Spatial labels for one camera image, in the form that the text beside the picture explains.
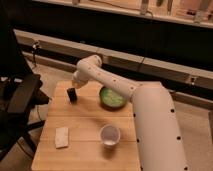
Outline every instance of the wire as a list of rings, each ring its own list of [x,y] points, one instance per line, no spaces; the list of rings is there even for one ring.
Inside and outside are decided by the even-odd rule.
[[[153,21],[154,15],[153,15],[153,13],[151,11],[148,11],[148,10],[147,10],[146,13],[151,15],[151,27],[152,27],[152,21]],[[149,39],[149,41],[148,41],[148,45],[149,44],[150,44],[150,46],[152,45],[152,40],[151,39]],[[143,65],[143,63],[144,63],[144,61],[145,61],[147,56],[148,56],[148,49],[146,48],[144,57],[143,57],[142,61],[139,63],[139,65],[138,65],[138,67],[136,69],[136,72],[140,72],[141,67],[142,67],[142,65]]]
[[[41,115],[40,115],[40,113],[39,113],[39,106],[38,106],[38,105],[36,106],[36,110],[37,110],[37,114],[38,114],[39,120],[40,120],[40,121],[43,121],[43,119],[41,119]]]
[[[20,148],[28,157],[30,157],[31,159],[33,159],[33,156],[32,156],[30,153],[28,153],[28,152],[22,147],[22,145],[19,143],[19,141],[17,141],[17,144],[18,144],[19,148]]]
[[[32,68],[32,70],[37,67],[37,63],[36,63],[36,52],[37,52],[37,50],[38,50],[39,47],[40,47],[40,45],[39,45],[38,41],[36,41],[33,44],[33,46],[32,46],[32,48],[33,48],[33,50],[32,50],[32,54],[33,54],[33,61],[32,61],[32,63],[34,65],[33,68]]]
[[[112,4],[110,2],[103,2],[103,1],[99,1],[99,0],[89,0],[89,1],[98,2],[98,3],[102,3],[102,4],[107,4],[107,5],[111,5],[113,7],[117,7],[117,8],[123,8],[123,9],[129,9],[129,10],[139,10],[139,9],[136,9],[136,8],[122,7],[120,5],[115,5],[115,4]]]

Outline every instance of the black chair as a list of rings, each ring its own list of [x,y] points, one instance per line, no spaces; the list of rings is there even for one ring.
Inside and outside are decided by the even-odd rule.
[[[28,124],[30,110],[49,101],[40,90],[40,75],[33,74],[24,59],[1,0],[0,78],[1,161],[21,137],[36,151],[29,131],[43,126],[44,121]]]

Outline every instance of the table top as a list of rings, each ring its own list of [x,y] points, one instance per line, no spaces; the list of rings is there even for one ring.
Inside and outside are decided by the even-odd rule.
[[[76,90],[72,104],[66,90],[71,82],[59,82],[51,101],[46,122],[33,160],[33,171],[139,171],[140,163],[133,121],[128,103],[119,110],[103,108],[99,101],[101,84],[90,81]],[[121,140],[113,149],[100,142],[100,129],[113,124]],[[55,148],[55,129],[69,128],[69,147]]]

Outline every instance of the plastic cup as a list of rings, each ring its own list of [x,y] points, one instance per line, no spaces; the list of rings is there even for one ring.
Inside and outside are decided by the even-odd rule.
[[[120,130],[116,126],[107,124],[101,128],[100,138],[101,142],[107,148],[112,148],[120,141]]]

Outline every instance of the small black object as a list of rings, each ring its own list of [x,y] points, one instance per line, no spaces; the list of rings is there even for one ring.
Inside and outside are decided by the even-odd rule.
[[[196,15],[196,11],[195,10],[188,10],[186,12],[186,14],[188,14],[188,15]]]
[[[181,140],[181,137],[180,137],[180,136],[178,136],[178,137],[177,137],[177,140]]]
[[[74,103],[77,101],[77,95],[76,95],[76,92],[75,92],[75,88],[68,88],[67,89],[67,94],[70,98],[70,102],[71,103]]]

